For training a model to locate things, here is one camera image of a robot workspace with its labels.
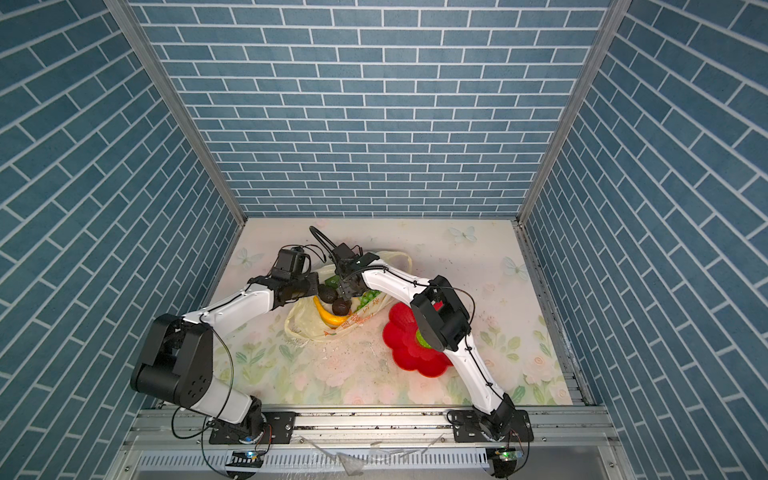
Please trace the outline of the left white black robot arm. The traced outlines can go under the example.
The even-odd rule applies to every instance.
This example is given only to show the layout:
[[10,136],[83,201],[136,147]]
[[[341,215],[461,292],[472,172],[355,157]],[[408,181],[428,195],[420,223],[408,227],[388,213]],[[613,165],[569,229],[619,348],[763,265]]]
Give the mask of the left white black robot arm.
[[248,321],[318,291],[318,274],[302,246],[279,250],[266,275],[213,305],[182,315],[157,317],[148,330],[131,376],[133,390],[207,418],[230,443],[260,441],[266,429],[259,399],[214,374],[215,345]]

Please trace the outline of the dark fake avocado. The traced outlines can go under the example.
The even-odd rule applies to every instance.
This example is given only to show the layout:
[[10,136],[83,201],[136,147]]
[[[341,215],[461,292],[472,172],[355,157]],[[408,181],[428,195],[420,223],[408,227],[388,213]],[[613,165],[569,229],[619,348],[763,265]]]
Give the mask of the dark fake avocado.
[[317,296],[322,302],[333,304],[338,299],[338,292],[335,288],[320,284],[318,286]]

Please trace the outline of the yellow fake banana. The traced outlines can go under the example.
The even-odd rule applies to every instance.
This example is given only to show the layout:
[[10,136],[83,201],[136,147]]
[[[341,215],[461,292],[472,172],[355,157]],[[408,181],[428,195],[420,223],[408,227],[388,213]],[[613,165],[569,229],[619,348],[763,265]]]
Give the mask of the yellow fake banana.
[[340,327],[350,318],[349,315],[336,315],[329,312],[318,296],[313,297],[313,303],[321,320],[332,329]]

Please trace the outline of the green fake grape bunch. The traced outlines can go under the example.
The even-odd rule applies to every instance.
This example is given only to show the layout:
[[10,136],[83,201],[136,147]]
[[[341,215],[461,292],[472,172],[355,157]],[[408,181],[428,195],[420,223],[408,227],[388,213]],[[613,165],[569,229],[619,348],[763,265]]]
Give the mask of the green fake grape bunch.
[[365,292],[361,297],[359,301],[359,305],[357,306],[356,310],[360,310],[366,305],[368,305],[370,302],[372,302],[378,295],[380,294],[380,291],[378,290],[369,290]]

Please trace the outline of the dark brown fake fruit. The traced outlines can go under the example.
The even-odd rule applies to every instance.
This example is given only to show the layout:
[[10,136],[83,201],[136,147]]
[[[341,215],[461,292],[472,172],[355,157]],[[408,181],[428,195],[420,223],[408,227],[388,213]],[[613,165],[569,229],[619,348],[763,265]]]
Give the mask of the dark brown fake fruit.
[[332,305],[332,313],[336,316],[346,317],[350,314],[352,302],[343,298],[336,299]]

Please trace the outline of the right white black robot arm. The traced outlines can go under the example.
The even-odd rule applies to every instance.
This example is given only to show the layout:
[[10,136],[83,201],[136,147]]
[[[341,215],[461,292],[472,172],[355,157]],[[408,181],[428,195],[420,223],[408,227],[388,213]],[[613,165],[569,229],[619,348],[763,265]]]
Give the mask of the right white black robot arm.
[[426,343],[445,354],[456,369],[476,411],[478,428],[489,440],[533,440],[527,413],[515,407],[482,361],[471,332],[472,313],[446,278],[408,274],[372,252],[344,243],[326,248],[344,295],[377,290],[410,307]]

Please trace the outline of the green spotted fake fruit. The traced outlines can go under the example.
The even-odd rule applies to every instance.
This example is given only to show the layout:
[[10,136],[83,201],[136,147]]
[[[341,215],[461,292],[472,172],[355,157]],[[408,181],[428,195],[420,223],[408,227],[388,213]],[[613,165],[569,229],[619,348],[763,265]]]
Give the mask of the green spotted fake fruit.
[[422,333],[421,333],[421,331],[420,331],[420,330],[417,330],[417,331],[416,331],[416,333],[415,333],[415,340],[417,341],[417,343],[418,343],[418,344],[419,344],[419,345],[420,345],[422,348],[425,348],[425,349],[431,349],[431,346],[430,346],[430,345],[429,345],[429,343],[428,343],[428,342],[427,342],[427,341],[424,339],[424,337],[423,337],[423,335],[422,335]]

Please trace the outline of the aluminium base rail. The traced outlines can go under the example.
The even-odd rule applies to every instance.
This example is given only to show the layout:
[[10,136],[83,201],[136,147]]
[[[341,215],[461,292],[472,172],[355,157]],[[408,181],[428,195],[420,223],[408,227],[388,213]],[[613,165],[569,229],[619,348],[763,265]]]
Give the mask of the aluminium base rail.
[[631,479],[613,422],[597,406],[530,407],[532,441],[459,432],[446,407],[266,409],[257,445],[193,438],[199,415],[139,413],[110,479]]

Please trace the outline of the red flower-shaped plate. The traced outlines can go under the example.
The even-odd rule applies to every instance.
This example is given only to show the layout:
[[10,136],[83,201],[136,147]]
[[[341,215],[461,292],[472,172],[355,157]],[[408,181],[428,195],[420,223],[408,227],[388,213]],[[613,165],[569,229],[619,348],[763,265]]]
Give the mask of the red flower-shaped plate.
[[452,366],[448,357],[431,347],[422,348],[415,340],[419,330],[411,308],[405,303],[392,306],[382,339],[391,350],[395,364],[402,370],[418,372],[427,378],[437,378]]

